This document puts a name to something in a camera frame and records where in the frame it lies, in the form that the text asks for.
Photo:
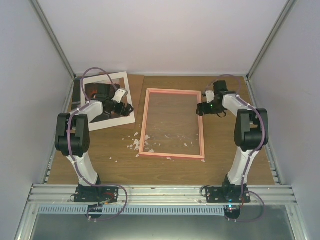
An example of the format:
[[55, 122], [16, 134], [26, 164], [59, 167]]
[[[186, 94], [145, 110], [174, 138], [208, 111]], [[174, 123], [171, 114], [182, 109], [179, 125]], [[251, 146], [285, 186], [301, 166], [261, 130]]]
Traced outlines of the white photo mat board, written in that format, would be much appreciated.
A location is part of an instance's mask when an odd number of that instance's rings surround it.
[[[128, 94], [122, 100], [126, 105], [130, 104], [133, 107], [134, 104], [132, 101], [132, 95], [130, 91], [130, 84], [127, 72], [111, 73], [109, 76], [115, 84], [120, 84], [121, 88], [124, 88], [128, 91]], [[111, 82], [105, 75], [96, 75], [85, 78], [83, 80], [84, 89], [86, 89], [86, 85], [88, 84], [111, 84]], [[130, 113], [129, 116], [116, 116], [113, 113], [109, 119], [96, 122], [92, 120], [89, 123], [89, 131], [92, 132], [106, 128], [119, 127], [123, 125], [134, 124], [135, 122], [136, 118], [134, 112]]]

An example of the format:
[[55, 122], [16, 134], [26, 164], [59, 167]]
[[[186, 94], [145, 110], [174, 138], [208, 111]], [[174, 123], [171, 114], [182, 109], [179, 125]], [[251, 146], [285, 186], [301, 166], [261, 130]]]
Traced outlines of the dark landscape photo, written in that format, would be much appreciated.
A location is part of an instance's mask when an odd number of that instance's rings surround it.
[[[107, 111], [108, 113], [111, 113], [110, 110], [111, 110], [111, 106], [113, 103], [116, 103], [115, 101], [113, 101], [113, 97], [112, 98], [109, 98], [109, 95], [108, 94], [100, 94], [99, 93], [99, 87], [101, 86], [102, 84], [100, 83], [91, 83], [91, 84], [88, 84], [86, 85], [86, 88], [85, 88], [85, 93], [87, 94], [87, 96], [90, 98], [90, 100], [93, 100], [93, 101], [100, 101], [102, 102], [102, 106], [103, 106], [103, 112], [102, 114]], [[120, 84], [117, 84], [115, 83], [113, 86], [115, 92], [117, 91], [117, 89], [121, 88]], [[94, 122], [99, 122], [99, 121], [103, 121], [101, 118], [100, 118], [100, 115], [97, 116], [96, 118], [93, 119]]]

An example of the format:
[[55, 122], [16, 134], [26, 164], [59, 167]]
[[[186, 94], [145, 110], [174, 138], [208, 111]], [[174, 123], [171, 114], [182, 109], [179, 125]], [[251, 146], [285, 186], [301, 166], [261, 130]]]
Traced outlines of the pink wooden picture frame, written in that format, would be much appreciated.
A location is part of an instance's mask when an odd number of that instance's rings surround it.
[[139, 155], [168, 159], [205, 159], [204, 124], [196, 114], [200, 91], [148, 88]]

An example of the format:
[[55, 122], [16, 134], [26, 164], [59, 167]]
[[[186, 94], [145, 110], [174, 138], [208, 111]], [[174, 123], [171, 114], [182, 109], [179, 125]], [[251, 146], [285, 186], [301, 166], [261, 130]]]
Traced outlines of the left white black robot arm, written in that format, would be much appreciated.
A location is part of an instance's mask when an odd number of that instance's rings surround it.
[[70, 161], [78, 176], [79, 189], [85, 189], [86, 197], [92, 202], [102, 199], [103, 189], [89, 157], [89, 123], [105, 113], [129, 116], [134, 108], [123, 102], [127, 95], [128, 90], [117, 84], [99, 83], [95, 93], [84, 94], [84, 105], [70, 113], [60, 113], [57, 117], [55, 148]]

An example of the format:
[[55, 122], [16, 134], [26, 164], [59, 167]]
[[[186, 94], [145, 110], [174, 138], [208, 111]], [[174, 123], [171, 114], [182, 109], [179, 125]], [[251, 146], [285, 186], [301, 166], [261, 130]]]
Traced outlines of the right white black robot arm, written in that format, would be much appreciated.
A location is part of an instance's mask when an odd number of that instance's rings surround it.
[[221, 118], [221, 114], [226, 115], [226, 111], [229, 111], [236, 117], [233, 135], [236, 155], [221, 186], [223, 200], [232, 203], [245, 194], [252, 163], [269, 141], [268, 111], [255, 108], [237, 92], [228, 90], [224, 80], [216, 80], [212, 86], [212, 90], [206, 88], [202, 94], [206, 101], [197, 105], [196, 114]]

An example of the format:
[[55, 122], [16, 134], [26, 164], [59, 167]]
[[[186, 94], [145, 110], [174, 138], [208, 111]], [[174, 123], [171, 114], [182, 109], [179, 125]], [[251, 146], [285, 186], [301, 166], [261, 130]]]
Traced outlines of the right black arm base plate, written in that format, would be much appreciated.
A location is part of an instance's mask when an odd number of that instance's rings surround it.
[[241, 195], [241, 186], [206, 186], [205, 197], [207, 203], [226, 203], [226, 204], [241, 204], [250, 203], [250, 195], [243, 193]]

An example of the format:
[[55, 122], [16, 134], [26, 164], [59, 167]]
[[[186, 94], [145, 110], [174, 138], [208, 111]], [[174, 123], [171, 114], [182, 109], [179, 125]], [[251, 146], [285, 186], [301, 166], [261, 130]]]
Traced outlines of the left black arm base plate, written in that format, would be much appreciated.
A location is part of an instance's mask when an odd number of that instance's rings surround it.
[[119, 188], [115, 186], [82, 186], [78, 185], [75, 194], [72, 195], [75, 203], [110, 204], [118, 201]]

